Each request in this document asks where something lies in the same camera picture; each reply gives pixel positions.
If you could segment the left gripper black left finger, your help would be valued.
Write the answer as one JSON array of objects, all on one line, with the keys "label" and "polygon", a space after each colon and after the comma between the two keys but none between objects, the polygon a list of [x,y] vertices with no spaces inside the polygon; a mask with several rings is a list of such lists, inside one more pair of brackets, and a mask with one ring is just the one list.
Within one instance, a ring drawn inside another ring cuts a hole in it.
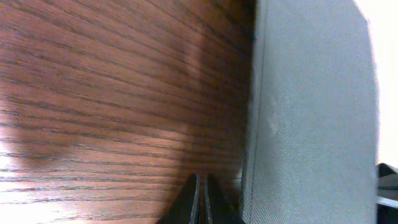
[{"label": "left gripper black left finger", "polygon": [[156,224],[199,224],[200,222],[200,176],[188,177],[169,210]]}]

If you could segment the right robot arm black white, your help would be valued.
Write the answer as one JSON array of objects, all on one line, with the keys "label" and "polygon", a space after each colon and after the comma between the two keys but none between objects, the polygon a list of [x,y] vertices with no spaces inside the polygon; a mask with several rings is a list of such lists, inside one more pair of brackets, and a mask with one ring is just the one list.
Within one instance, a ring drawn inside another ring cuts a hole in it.
[{"label": "right robot arm black white", "polygon": [[397,169],[380,163],[377,187],[377,224],[397,224]]}]

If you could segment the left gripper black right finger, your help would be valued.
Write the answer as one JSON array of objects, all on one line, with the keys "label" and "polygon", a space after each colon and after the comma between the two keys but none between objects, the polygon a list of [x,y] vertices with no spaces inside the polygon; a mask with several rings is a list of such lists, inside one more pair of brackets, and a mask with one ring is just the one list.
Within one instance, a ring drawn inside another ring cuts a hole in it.
[{"label": "left gripper black right finger", "polygon": [[212,174],[204,182],[204,221],[205,224],[246,224]]}]

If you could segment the black gift box with lid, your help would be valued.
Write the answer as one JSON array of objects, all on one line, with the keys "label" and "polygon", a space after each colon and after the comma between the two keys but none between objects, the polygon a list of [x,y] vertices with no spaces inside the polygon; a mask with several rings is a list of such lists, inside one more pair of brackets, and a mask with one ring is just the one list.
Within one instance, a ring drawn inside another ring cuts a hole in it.
[{"label": "black gift box with lid", "polygon": [[354,1],[256,6],[241,215],[375,223],[377,85]]}]

